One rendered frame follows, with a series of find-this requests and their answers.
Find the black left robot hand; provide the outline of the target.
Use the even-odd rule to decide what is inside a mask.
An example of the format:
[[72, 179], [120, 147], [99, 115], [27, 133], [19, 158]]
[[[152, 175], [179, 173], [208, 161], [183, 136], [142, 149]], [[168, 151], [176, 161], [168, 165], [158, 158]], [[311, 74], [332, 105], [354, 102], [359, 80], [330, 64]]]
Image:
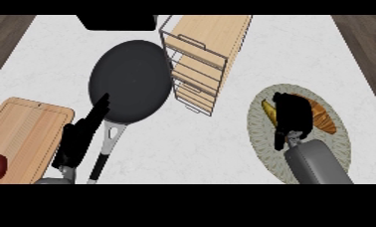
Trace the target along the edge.
[[81, 118], [75, 124], [68, 123], [64, 126], [61, 145], [52, 163], [55, 168], [62, 166], [75, 168], [81, 164], [93, 136], [109, 110], [109, 94], [103, 94], [87, 117]]

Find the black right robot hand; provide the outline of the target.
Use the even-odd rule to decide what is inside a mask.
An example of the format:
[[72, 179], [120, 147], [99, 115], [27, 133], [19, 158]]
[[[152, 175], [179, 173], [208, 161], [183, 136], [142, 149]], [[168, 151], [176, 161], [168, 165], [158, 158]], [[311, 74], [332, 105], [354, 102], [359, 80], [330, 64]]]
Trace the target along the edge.
[[292, 131], [301, 131], [305, 139], [313, 130], [313, 111], [308, 100], [288, 93], [273, 95], [276, 106], [274, 149], [283, 150], [285, 138]]

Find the brown croissant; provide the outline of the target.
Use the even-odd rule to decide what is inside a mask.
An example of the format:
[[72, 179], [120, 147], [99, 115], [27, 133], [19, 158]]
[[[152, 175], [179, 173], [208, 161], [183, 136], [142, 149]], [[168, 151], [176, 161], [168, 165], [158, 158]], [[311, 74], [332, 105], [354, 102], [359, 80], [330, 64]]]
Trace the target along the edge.
[[313, 99], [307, 99], [311, 105], [313, 124], [329, 134], [336, 132], [336, 125], [323, 105]]

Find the wooden cutting board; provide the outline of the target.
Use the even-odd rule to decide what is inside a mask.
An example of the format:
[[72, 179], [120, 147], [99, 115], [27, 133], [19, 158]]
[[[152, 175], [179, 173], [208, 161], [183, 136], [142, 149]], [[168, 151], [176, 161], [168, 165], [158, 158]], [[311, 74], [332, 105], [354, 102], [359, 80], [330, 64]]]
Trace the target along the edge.
[[44, 175], [72, 109], [9, 98], [0, 105], [0, 154], [8, 171], [0, 184], [33, 184]]

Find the black frying pan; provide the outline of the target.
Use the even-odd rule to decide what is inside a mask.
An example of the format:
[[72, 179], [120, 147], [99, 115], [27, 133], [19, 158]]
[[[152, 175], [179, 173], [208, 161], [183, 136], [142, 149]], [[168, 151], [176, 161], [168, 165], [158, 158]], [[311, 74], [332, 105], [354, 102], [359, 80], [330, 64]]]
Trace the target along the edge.
[[109, 94], [111, 109], [105, 116], [105, 140], [89, 184], [98, 183], [127, 126], [159, 110], [171, 90], [171, 67], [162, 47], [145, 40], [117, 45], [100, 58], [89, 82], [92, 103]]

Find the dark red fruit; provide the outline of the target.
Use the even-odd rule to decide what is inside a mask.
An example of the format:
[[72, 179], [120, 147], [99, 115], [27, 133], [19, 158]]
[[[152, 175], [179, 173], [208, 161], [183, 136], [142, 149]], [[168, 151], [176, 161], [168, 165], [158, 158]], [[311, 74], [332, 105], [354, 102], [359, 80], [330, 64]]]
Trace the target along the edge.
[[8, 157], [0, 154], [0, 179], [5, 177], [8, 172]]

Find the black appliance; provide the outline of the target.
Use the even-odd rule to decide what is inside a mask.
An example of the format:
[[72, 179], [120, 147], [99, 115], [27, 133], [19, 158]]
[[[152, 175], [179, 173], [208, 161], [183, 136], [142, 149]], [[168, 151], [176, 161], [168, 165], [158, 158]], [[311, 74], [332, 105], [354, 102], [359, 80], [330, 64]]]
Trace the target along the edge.
[[155, 31], [158, 15], [80, 15], [84, 27], [92, 31]]

